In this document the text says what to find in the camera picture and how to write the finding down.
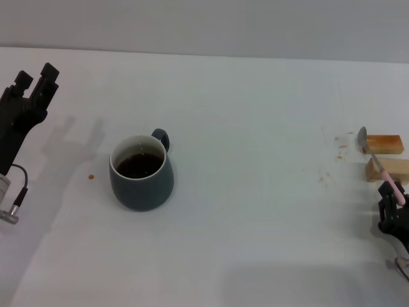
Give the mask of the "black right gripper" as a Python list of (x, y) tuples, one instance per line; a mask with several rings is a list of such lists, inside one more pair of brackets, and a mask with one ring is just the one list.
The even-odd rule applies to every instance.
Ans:
[(395, 237), (408, 251), (408, 195), (400, 182), (394, 182), (405, 199), (403, 207), (397, 209), (394, 190), (388, 182), (384, 182), (378, 192), (381, 200), (378, 202), (380, 221), (378, 227), (384, 234)]

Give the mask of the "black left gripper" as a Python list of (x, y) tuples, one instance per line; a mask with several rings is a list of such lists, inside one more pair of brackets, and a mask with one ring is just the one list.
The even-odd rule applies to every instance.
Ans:
[(50, 63), (44, 65), (40, 75), (29, 98), (23, 95), (33, 78), (23, 70), (1, 96), (2, 175), (9, 172), (29, 131), (46, 118), (47, 108), (59, 88), (56, 83), (59, 70)]

